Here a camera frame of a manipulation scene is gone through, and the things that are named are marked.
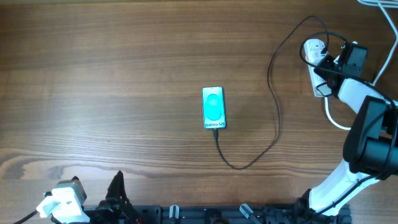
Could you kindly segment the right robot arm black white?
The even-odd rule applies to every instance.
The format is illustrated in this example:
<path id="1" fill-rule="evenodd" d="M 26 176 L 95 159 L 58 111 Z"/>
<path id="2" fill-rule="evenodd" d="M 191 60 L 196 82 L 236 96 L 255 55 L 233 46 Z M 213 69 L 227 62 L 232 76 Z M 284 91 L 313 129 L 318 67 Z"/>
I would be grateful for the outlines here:
<path id="1" fill-rule="evenodd" d="M 343 73 L 330 55 L 314 69 L 356 118 L 338 167 L 297 200 L 294 220 L 302 219 L 303 223 L 324 223 L 338 216 L 360 191 L 397 175 L 397 103 L 362 78 Z"/>

